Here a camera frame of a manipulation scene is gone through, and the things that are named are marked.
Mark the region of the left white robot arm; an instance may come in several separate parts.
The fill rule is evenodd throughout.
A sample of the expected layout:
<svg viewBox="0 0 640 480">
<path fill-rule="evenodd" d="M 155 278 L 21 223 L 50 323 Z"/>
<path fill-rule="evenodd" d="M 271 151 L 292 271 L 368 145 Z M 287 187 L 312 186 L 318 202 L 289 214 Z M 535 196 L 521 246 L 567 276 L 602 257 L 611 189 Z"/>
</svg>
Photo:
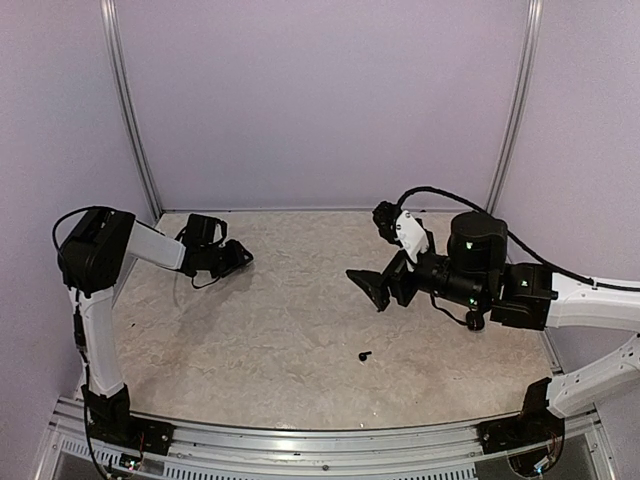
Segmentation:
<svg viewBox="0 0 640 480">
<path fill-rule="evenodd" d="M 140 424 L 120 407 L 129 405 L 129 393 L 116 358 L 112 320 L 124 261 L 133 257 L 181 274 L 199 290 L 248 267 L 254 256 L 228 237 L 226 221 L 200 214 L 191 214 L 171 237 L 131 212 L 87 206 L 57 219 L 51 237 L 73 307 L 74 341 L 85 370 L 84 403 L 93 409 L 116 404 L 103 411 L 99 424 L 118 444 L 133 443 Z"/>
</svg>

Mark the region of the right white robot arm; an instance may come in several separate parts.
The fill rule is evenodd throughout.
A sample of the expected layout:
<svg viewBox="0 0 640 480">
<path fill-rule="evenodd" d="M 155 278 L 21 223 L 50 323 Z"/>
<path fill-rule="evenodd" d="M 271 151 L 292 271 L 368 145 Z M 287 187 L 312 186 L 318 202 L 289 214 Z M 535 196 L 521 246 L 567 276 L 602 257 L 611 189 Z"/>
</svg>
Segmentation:
<svg viewBox="0 0 640 480">
<path fill-rule="evenodd" d="M 384 311 L 391 301 L 408 306 L 419 292 L 463 306 L 462 325 L 480 331 L 490 320 L 544 331 L 583 326 L 633 334 L 610 354 L 565 375 L 531 384 L 511 433 L 535 442 L 551 424 L 618 392 L 639 378 L 639 285 L 580 279 L 542 262 L 507 261 L 504 221 L 468 211 L 453 217 L 445 254 L 433 234 L 407 210 L 382 204 L 373 214 L 381 237 L 398 246 L 385 270 L 347 271 L 347 277 Z"/>
</svg>

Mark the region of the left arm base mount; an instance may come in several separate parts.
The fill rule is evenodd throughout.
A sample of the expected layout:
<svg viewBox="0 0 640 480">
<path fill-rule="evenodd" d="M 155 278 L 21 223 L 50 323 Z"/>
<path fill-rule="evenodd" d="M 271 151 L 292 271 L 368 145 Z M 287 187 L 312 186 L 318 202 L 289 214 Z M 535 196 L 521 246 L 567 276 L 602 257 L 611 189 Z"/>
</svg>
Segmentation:
<svg viewBox="0 0 640 480">
<path fill-rule="evenodd" d="M 88 410 L 90 438 L 142 453 L 168 454 L 175 426 L 133 415 L 126 385 L 112 396 L 98 395 L 88 385 L 83 385 L 81 392 Z"/>
</svg>

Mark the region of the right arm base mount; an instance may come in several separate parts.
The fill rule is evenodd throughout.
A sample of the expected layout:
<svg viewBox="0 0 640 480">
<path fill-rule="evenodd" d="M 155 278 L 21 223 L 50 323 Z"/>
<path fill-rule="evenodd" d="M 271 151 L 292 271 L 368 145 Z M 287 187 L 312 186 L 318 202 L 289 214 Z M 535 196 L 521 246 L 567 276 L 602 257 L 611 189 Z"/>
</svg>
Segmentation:
<svg viewBox="0 0 640 480">
<path fill-rule="evenodd" d="M 551 378 L 546 377 L 530 384 L 517 414 L 483 421 L 476 426 L 484 454 L 518 449 L 564 436 L 565 420 L 549 410 L 546 394 L 550 383 Z"/>
</svg>

